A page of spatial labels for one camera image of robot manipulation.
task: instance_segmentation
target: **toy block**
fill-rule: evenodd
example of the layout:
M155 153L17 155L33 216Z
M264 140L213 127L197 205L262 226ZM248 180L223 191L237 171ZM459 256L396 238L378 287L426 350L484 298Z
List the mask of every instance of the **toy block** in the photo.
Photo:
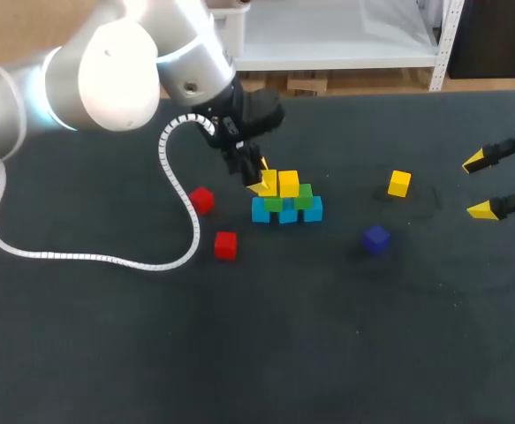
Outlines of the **toy block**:
M299 197L300 184L299 174L295 170L282 170L278 173L278 184L280 185L280 196Z
M283 199L283 211L278 214L278 223L297 223L299 211L294 208L294 199Z
M275 197L276 196L276 170L262 170L262 181L267 186L267 189L262 190L259 194L260 197Z
M323 219L324 206L322 205L322 198L314 196L312 203L312 207L304 211L305 223L319 223Z
M389 194L391 196L406 197L411 175L408 172L394 170L390 178Z
M381 226L376 225L363 234L363 247L373 256L378 256L389 248L390 234Z
M310 209L314 205L312 195L312 186L309 184L301 184L299 197L294 199L294 208L297 210Z
M294 209L294 199L292 197L283 199L283 210L293 210L293 209Z
M188 198L198 215L206 215L214 208L214 194L204 187L199 187L189 194Z
M280 197L267 197L264 200L267 212L283 212L283 199Z
M238 235L235 232L218 232L214 242L214 255L217 259L234 261L238 254Z
M265 199L254 197L251 205L251 217L254 223L270 223L271 214L265 210Z

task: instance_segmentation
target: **red block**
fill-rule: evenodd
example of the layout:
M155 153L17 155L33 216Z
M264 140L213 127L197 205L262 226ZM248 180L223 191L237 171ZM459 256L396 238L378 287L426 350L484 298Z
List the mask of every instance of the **red block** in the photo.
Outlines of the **red block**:
M238 235L235 232L218 232L214 243L217 259L234 261L238 254Z
M214 208L214 194L204 187L199 187L188 196L198 215L206 215Z

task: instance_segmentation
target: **black cabinet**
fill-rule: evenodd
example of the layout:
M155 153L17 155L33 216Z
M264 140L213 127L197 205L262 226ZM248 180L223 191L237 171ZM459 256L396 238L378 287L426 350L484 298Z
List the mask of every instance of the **black cabinet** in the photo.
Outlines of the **black cabinet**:
M449 74L515 78L515 0L466 0Z

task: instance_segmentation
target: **white robotic arm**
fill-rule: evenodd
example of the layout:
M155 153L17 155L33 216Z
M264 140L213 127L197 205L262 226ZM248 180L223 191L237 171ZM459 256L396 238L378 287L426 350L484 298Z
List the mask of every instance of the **white robotic arm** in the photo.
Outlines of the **white robotic arm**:
M246 186L261 179L250 139L277 128L284 111L274 92L243 91L203 0L100 0L63 47L0 66L0 159L47 131L139 128L156 112L159 82L211 119L208 143L230 173Z

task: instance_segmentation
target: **yellow block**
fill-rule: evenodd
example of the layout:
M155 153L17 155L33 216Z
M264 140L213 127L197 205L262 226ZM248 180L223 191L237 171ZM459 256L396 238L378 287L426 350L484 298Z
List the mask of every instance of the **yellow block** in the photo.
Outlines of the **yellow block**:
M498 217L490 210L490 201L484 201L479 205L473 206L469 208L467 212L475 219L493 219L499 221Z
M480 161L481 159L484 159L484 158L485 158L485 155L483 154L483 149L481 149L477 153L475 153L473 156L471 156L471 158L469 158L469 160L463 164L463 169L466 170L467 173L469 173L469 171L467 170L467 165L469 163Z
M278 173L278 182L280 187L280 197L299 197L300 182L299 174L295 170L282 170Z
M393 171L392 177L390 178L389 194L391 196L406 197L411 177L408 172L402 172L400 170Z
M263 182L267 185L267 189L261 190L259 197L275 197L276 196L276 170L262 170Z

